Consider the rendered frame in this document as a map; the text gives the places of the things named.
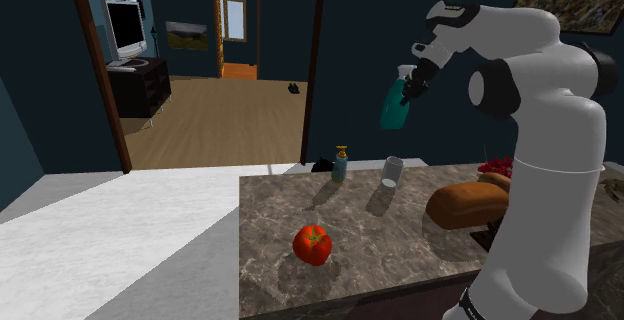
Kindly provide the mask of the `brown bread loaf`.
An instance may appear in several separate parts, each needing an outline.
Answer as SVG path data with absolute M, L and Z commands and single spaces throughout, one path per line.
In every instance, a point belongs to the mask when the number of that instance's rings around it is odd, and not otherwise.
M 486 225 L 501 218 L 509 204 L 509 194 L 485 182 L 453 184 L 437 189 L 430 197 L 426 213 L 446 230 Z

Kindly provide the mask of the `clear drinking glass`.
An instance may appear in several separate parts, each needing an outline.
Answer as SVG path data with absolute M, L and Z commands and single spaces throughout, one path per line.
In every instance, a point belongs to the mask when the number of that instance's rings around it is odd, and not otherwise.
M 394 188 L 398 185 L 401 178 L 404 161 L 395 156 L 389 156 L 384 164 L 381 184 L 388 188 Z

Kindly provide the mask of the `bright window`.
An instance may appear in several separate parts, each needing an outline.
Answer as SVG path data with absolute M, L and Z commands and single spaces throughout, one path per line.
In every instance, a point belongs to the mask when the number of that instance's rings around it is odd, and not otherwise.
M 246 41 L 246 1 L 220 0 L 222 37 L 226 41 Z

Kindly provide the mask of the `teal spray bottle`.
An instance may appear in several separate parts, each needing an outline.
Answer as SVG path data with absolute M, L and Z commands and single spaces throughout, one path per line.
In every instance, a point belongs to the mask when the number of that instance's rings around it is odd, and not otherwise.
M 404 126 L 410 105 L 403 91 L 405 83 L 415 68 L 416 65 L 397 67 L 398 77 L 390 87 L 382 108 L 380 127 L 383 130 L 397 130 Z

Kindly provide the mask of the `wooden door frame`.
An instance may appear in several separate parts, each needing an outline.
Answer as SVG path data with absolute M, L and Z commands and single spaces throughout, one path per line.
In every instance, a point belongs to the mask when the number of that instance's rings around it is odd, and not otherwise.
M 256 75 L 259 75 L 260 70 L 260 0 L 256 0 L 257 2 L 257 19 L 256 19 L 256 64 L 255 70 Z M 228 31 L 227 17 L 222 16 L 222 11 L 227 7 L 227 4 L 224 4 L 224 7 L 221 7 L 221 0 L 213 0 L 213 18 L 214 18 L 214 38 L 215 38 L 215 51 L 216 51 L 216 65 L 217 65 L 217 77 L 223 78 L 226 62 L 224 59 L 224 45 L 223 45 L 223 37 L 222 37 L 222 27 L 225 27 L 225 31 Z

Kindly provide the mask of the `red tomato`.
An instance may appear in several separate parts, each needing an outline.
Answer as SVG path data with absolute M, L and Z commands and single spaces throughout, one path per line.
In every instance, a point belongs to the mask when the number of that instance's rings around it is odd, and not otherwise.
M 295 255 L 312 266 L 323 265 L 332 250 L 332 239 L 325 229 L 318 225 L 303 227 L 292 242 Z

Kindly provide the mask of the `small brown bread roll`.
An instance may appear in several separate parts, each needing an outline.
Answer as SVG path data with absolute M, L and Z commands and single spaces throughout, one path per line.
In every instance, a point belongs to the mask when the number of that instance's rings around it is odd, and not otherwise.
M 505 175 L 495 172 L 481 173 L 478 177 L 479 182 L 491 183 L 497 185 L 506 192 L 510 191 L 511 179 Z

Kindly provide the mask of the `landscape wall picture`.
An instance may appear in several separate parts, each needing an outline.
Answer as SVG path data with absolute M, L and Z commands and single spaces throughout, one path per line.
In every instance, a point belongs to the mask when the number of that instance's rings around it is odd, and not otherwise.
M 207 26 L 182 22 L 165 22 L 168 46 L 174 49 L 208 49 Z

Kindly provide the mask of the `grey computer monitor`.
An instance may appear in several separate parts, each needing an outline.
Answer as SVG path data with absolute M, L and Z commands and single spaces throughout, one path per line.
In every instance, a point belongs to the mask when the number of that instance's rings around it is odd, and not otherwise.
M 137 2 L 101 0 L 112 61 L 108 69 L 122 68 L 147 50 L 145 31 Z

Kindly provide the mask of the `dark wooden shelf cabinet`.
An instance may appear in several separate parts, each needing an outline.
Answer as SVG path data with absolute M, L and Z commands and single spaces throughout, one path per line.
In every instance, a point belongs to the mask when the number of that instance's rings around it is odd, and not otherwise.
M 172 94 L 165 59 L 133 59 L 107 71 L 120 118 L 150 119 Z

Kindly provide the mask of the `blue soap dispenser bottle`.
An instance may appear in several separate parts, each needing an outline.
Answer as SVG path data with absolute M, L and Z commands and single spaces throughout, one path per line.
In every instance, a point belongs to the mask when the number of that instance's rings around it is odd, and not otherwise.
M 346 146 L 337 146 L 336 149 L 338 152 L 334 161 L 331 179 L 333 182 L 340 184 L 346 178 L 348 155 L 346 153 Z

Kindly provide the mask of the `red berry bunch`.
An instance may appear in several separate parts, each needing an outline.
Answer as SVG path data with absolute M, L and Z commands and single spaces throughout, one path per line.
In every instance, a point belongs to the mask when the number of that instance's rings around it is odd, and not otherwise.
M 494 158 L 479 166 L 478 171 L 481 173 L 496 173 L 510 178 L 513 170 L 512 158 Z

